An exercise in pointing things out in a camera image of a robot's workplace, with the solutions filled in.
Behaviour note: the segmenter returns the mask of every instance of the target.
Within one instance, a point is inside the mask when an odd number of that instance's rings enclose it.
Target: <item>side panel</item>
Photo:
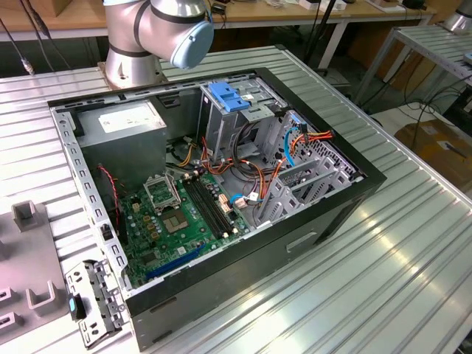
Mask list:
[[[282,268],[292,259],[318,245],[320,240],[326,240],[334,235],[334,231],[364,199],[357,198],[337,206],[133,317],[131,320],[139,349],[145,350],[260,279]]]

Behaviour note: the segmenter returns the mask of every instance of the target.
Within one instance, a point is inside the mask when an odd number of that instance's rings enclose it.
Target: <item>aluminum workbench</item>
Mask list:
[[[268,67],[387,177],[335,237],[146,353],[452,353],[472,328],[472,203],[290,52],[208,55],[170,80]],[[96,69],[0,80],[0,210],[47,205],[63,271],[100,259],[47,100],[108,90]],[[81,353],[70,316],[0,347]],[[136,353],[130,325],[94,353]]]
[[[464,79],[464,83],[472,84],[472,66],[463,60],[465,53],[472,52],[472,32],[465,35],[455,35],[439,25],[397,27],[390,31],[375,56],[372,65],[364,75],[354,99],[355,103],[360,103],[372,78],[389,53],[389,50],[395,44],[395,41],[400,41],[405,44],[405,47],[385,76],[384,81],[387,82],[400,68],[400,65],[409,53],[415,51],[442,68],[442,74],[437,79],[434,87],[426,95],[426,99],[431,98],[440,89],[439,84],[448,73],[460,80]]]

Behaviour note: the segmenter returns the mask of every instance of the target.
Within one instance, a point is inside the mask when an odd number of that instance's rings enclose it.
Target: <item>blue tab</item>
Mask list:
[[[209,90],[213,96],[224,106],[227,112],[240,111],[248,108],[251,104],[243,100],[237,91],[228,83],[210,83]]]
[[[75,310],[75,301],[74,298],[71,298],[69,300],[69,308],[71,309],[71,312]]]

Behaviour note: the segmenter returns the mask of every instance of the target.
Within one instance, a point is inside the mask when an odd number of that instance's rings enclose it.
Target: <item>yellow wire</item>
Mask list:
[[[189,164],[190,158],[192,157],[192,149],[193,149],[193,145],[190,145],[190,147],[189,147],[189,153],[187,154],[186,159],[184,160],[184,162],[178,164],[177,166],[179,166],[179,167],[185,167],[185,166],[187,166],[187,165]]]

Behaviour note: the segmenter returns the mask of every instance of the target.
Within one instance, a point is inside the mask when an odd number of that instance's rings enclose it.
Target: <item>blue pcie slot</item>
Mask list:
[[[194,260],[200,254],[200,251],[204,249],[207,244],[204,243],[203,245],[199,246],[198,248],[194,249],[190,253],[184,254],[182,257],[177,258],[176,260],[170,261],[167,264],[161,265],[159,268],[154,269],[153,271],[149,271],[146,273],[146,280],[152,279],[154,277],[158,277],[168,271],[172,271],[173,269],[185,264],[191,260]]]

